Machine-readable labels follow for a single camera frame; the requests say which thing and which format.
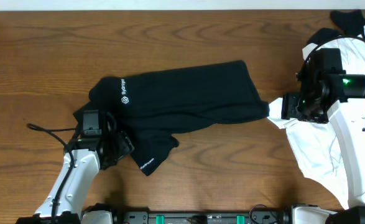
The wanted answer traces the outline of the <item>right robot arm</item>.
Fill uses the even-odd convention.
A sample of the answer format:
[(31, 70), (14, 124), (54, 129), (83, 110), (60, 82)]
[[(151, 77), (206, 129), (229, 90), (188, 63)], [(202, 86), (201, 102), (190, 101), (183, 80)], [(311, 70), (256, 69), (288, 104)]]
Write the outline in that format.
[(348, 183), (348, 209), (292, 205), (284, 223), (365, 223), (365, 75), (343, 69), (339, 49), (313, 50), (300, 72), (300, 91), (283, 96), (281, 118), (330, 123), (340, 145)]

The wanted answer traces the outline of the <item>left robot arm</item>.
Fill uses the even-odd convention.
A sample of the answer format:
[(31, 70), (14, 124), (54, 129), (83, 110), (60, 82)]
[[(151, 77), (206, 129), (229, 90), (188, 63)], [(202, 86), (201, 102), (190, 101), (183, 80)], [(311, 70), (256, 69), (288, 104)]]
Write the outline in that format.
[(66, 149), (62, 169), (44, 203), (32, 216), (20, 217), (16, 223), (112, 224), (122, 220), (110, 205), (83, 206), (99, 171), (115, 166), (134, 150), (127, 133), (85, 131), (80, 139), (71, 139)]

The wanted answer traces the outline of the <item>black Sydrogen t-shirt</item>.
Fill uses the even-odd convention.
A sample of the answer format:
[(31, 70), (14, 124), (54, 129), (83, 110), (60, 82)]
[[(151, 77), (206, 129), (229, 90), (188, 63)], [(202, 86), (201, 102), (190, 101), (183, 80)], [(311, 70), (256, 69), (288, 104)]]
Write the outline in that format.
[(261, 100), (242, 60), (103, 77), (88, 98), (75, 119), (81, 122), (84, 110), (109, 111), (130, 137), (131, 157), (146, 176), (178, 147), (174, 134), (269, 115), (269, 104)]

